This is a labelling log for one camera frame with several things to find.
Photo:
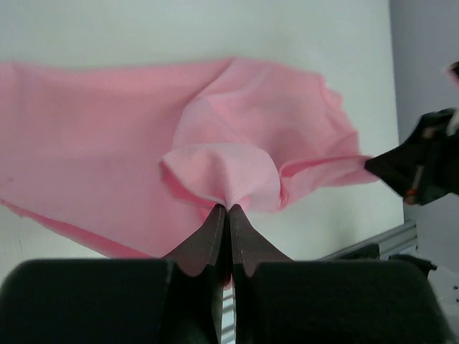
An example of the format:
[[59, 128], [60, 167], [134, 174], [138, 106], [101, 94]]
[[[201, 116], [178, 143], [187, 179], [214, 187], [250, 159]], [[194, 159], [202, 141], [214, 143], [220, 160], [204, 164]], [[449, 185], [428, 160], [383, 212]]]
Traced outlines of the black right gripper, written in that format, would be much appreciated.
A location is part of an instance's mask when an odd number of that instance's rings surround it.
[[424, 114], [409, 137], [366, 161], [365, 169], [409, 205], [458, 195], [458, 108]]

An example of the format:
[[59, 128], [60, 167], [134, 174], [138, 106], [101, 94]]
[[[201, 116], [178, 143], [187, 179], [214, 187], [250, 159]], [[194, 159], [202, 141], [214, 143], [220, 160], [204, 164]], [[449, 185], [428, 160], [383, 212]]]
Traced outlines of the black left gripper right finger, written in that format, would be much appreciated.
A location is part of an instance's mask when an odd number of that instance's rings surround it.
[[451, 343], [428, 265], [388, 260], [293, 261], [228, 213], [237, 343]]

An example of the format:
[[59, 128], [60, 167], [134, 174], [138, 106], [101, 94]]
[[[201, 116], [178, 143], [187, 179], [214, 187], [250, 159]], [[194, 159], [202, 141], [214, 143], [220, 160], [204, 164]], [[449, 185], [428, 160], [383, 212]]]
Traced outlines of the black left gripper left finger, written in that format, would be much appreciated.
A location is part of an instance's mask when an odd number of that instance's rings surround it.
[[1, 286], [3, 343], [219, 343], [225, 210], [162, 259], [38, 259]]

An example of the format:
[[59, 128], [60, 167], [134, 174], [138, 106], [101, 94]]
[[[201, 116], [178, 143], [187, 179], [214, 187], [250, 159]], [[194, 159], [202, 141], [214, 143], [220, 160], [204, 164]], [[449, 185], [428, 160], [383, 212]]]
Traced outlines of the pink t shirt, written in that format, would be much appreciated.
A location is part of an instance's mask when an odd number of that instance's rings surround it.
[[372, 183], [324, 77], [227, 58], [1, 64], [1, 204], [109, 257], [163, 257], [213, 206], [277, 212]]

